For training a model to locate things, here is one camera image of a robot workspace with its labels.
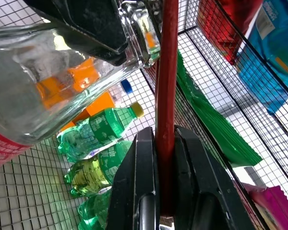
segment yellow bottle cap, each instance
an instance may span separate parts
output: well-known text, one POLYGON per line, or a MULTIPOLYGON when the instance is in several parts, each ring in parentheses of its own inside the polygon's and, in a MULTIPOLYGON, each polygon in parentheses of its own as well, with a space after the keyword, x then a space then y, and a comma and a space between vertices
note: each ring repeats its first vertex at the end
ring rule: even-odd
POLYGON ((142 116, 144 116, 144 110, 138 102, 133 103, 132 105, 130 105, 130 107, 134 111, 137 118, 141 118, 142 116))

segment blue bottle cap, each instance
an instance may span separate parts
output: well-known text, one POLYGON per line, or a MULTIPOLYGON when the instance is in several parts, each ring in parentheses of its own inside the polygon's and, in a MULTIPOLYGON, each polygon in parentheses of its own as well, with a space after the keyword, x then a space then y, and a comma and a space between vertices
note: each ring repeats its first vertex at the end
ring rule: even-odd
POLYGON ((121 86, 122 86, 122 88, 123 88, 123 90, 125 91, 126 94, 129 94, 129 93, 133 92, 132 87, 131 87, 129 81, 127 81, 126 79, 125 79, 125 80, 122 80, 122 81, 120 82, 120 84, 121 84, 121 86))

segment wire rack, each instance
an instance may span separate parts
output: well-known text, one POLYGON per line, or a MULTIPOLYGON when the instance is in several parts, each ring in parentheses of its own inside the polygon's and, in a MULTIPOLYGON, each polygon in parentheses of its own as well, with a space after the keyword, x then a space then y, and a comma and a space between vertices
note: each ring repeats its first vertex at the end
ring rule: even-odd
MULTIPOLYGON (((236 181, 260 186, 280 185, 288 197, 288 100, 275 116, 267 114, 266 109, 248 93, 235 68, 198 28, 198 4, 198 0, 180 0, 178 42, 185 66, 215 109, 264 158, 255 167, 234 169, 230 174, 236 181)), ((217 4, 215 11, 223 13, 217 4)), ((0 0, 0 27, 41 22, 43 19, 22 0, 0 0)), ((244 46, 251 48, 243 37, 241 40, 244 46)), ((138 101, 145 116, 132 124, 125 139, 133 140, 134 135, 145 127, 155 128, 154 75, 151 68, 138 70, 127 78, 133 93, 124 96, 121 106, 138 101)), ((210 143, 213 154, 220 154, 179 87, 175 122, 210 143)), ((57 146, 53 136, 0 168, 0 229, 77 229, 80 218, 76 209, 84 198, 73 199, 69 195, 71 187, 64 184, 63 175, 71 164, 58 155, 57 146)), ((172 219, 162 219, 161 222, 170 226, 172 219)), ((259 221, 253 219, 253 222, 261 226, 259 221)))

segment red label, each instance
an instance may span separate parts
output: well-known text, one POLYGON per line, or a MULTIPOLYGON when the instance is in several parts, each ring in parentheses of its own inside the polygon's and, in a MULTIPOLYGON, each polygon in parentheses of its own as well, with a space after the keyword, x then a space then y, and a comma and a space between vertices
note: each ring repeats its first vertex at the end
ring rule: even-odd
POLYGON ((30 146, 17 144, 0 134, 0 166, 28 148, 30 146))

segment blue package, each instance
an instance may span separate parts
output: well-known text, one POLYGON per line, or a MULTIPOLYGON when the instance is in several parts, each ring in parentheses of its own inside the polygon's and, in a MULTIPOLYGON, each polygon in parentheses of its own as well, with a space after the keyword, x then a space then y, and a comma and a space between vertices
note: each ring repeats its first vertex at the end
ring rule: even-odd
MULTIPOLYGON (((264 0, 249 42, 288 87, 288 0, 264 0)), ((288 99, 280 83, 248 46, 238 55, 237 70, 270 114, 288 99)))

